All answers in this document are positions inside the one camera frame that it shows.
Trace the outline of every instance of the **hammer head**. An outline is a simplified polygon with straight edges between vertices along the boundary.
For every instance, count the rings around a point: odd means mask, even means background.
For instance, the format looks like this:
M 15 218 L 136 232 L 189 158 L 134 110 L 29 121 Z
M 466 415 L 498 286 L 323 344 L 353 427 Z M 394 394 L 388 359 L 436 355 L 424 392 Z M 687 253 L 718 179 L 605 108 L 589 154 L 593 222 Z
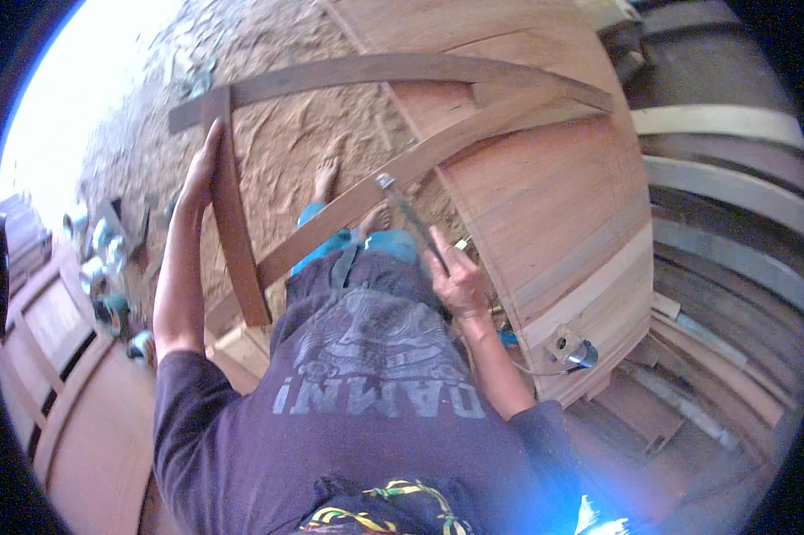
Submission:
M 380 175 L 375 177 L 375 183 L 378 184 L 378 187 L 380 187 L 381 189 L 389 189 L 395 181 L 396 179 L 391 177 L 387 173 L 381 173 Z

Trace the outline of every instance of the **dark purple t-shirt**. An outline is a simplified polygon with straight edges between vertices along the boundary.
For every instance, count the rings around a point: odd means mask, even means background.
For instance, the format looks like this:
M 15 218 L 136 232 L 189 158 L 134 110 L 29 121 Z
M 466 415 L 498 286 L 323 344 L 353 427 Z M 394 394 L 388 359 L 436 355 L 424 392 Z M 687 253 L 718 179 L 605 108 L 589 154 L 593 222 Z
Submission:
M 362 251 L 353 289 L 339 291 L 329 286 L 337 258 L 289 281 L 271 365 L 250 395 L 203 355 L 162 362 L 155 474 L 180 523 L 295 532 L 316 506 L 316 482 L 335 474 L 363 490 L 449 478 L 481 532 L 573 533 L 580 492 L 559 405 L 503 421 L 475 388 L 419 268 Z

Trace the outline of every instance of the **sawdust-covered ground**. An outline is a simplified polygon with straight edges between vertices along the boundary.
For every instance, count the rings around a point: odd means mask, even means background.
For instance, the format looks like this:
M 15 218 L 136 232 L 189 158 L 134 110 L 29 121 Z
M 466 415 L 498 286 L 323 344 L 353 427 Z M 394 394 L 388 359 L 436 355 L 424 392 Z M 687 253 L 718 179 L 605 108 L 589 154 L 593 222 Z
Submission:
M 78 198 L 94 209 L 121 196 L 130 230 L 139 228 L 144 198 L 158 200 L 147 251 L 125 269 L 124 289 L 140 316 L 151 318 L 157 277 L 143 272 L 163 250 L 164 206 L 182 185 L 202 142 L 193 127 L 167 130 L 167 112 L 182 101 L 184 71 L 215 59 L 214 84 L 278 70 L 291 64 L 356 54 L 342 31 L 310 0 L 188 1 L 149 49 L 145 80 L 121 108 L 99 124 L 85 158 Z M 296 228 L 313 191 L 317 161 L 336 154 L 342 162 L 342 192 L 414 142 L 388 95 L 378 84 L 312 91 L 257 103 L 233 114 L 236 157 L 254 253 L 261 258 Z M 456 240 L 463 226 L 450 198 L 433 177 L 410 194 L 429 223 Z M 394 222 L 401 223 L 394 214 Z M 211 210 L 202 236 L 202 282 L 206 307 L 231 289 Z M 268 291 L 275 317 L 284 309 L 282 281 Z

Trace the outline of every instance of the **bare foot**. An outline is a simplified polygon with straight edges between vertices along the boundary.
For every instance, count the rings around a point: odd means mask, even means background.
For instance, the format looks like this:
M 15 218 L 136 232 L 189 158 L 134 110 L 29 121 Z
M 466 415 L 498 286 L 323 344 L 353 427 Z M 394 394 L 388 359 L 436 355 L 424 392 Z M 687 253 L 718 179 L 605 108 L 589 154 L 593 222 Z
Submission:
M 315 195 L 313 202 L 330 202 L 331 186 L 333 179 L 339 173 L 339 158 L 335 156 L 323 157 L 315 169 Z
M 358 228 L 358 240 L 363 241 L 373 232 L 387 230 L 389 228 L 390 207 L 388 207 L 387 201 L 384 201 L 380 205 L 375 206 L 372 211 L 366 214 L 366 217 L 363 219 L 363 222 L 360 223 L 360 227 Z

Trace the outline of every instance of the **t-shirt sleeve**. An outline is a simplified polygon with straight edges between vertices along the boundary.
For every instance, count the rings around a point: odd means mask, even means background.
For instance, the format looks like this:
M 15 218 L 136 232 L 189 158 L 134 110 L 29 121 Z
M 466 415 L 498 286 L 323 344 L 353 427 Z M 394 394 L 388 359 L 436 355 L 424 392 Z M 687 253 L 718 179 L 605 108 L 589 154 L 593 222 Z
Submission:
M 547 532 L 574 533 L 580 512 L 580 479 L 559 402 L 543 401 L 518 412 L 509 425 L 521 437 L 543 487 L 541 508 L 548 519 Z
M 191 463 L 205 431 L 218 414 L 240 398 L 229 381 L 204 355 L 169 354 L 158 368 L 154 412 L 154 469 L 161 496 L 171 507 L 182 496 L 179 486 L 195 480 Z

